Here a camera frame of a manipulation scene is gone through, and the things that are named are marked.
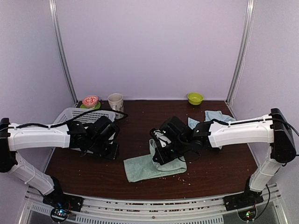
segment white wall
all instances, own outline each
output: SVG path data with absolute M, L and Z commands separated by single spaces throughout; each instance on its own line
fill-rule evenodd
M 280 108 L 299 130 L 299 1 L 258 0 L 254 25 L 240 85 L 233 101 L 238 119 L 257 117 Z M 296 145 L 299 140 L 294 136 Z M 258 160 L 267 147 L 252 144 Z M 298 223 L 299 159 L 280 169 L 275 177 L 288 208 Z
M 0 118 L 52 123 L 72 105 L 58 57 L 48 0 L 0 1 Z M 20 153 L 42 169 L 49 149 Z M 0 223 L 15 224 L 27 186 L 0 174 Z
M 246 0 L 59 0 L 66 58 L 79 99 L 226 99 Z

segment green towel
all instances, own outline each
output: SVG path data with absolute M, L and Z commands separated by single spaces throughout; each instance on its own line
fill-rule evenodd
M 129 182 L 137 182 L 146 179 L 157 178 L 161 176 L 169 176 L 174 174 L 180 174 L 186 172 L 187 165 L 183 162 L 185 159 L 181 157 L 175 159 L 164 165 L 160 165 L 153 161 L 153 156 L 155 154 L 155 141 L 153 139 L 149 140 L 149 155 L 143 155 L 131 159 L 125 160 L 123 163 L 125 165 L 125 171 L 127 179 Z

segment dark wooden table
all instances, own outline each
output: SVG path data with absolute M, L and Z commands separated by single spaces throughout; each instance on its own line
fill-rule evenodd
M 129 183 L 123 160 L 149 154 L 149 131 L 159 128 L 169 117 L 204 121 L 205 110 L 229 114 L 223 101 L 204 101 L 192 106 L 187 101 L 126 101 L 129 117 L 118 122 L 121 133 L 120 156 L 109 161 L 80 152 L 56 149 L 46 173 L 58 178 L 65 192 L 117 199 L 179 199 L 220 195 L 243 191 L 246 179 L 257 166 L 246 144 L 225 146 L 218 153 L 201 152 L 201 157 L 187 163 L 187 171 L 163 179 Z

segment mug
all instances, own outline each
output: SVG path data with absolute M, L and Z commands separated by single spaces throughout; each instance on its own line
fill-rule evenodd
M 108 102 L 112 110 L 123 112 L 123 95 L 120 93 L 113 93 L 108 97 Z M 123 114 L 115 113 L 115 118 L 120 119 Z

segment white plastic basket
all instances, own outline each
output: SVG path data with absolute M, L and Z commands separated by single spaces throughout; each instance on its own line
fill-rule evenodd
M 54 124 L 65 122 L 69 119 L 72 119 L 72 118 L 82 114 L 85 111 L 89 111 L 89 109 L 81 109 L 81 108 L 73 108 L 73 107 L 66 108 L 56 118 L 56 120 L 54 121 Z M 97 119 L 99 119 L 102 116 L 108 117 L 111 121 L 114 121 L 114 119 L 115 119 L 115 113 L 112 111 L 94 111 L 94 112 L 85 114 L 76 120 L 78 120 L 84 124 L 84 123 L 95 122 Z

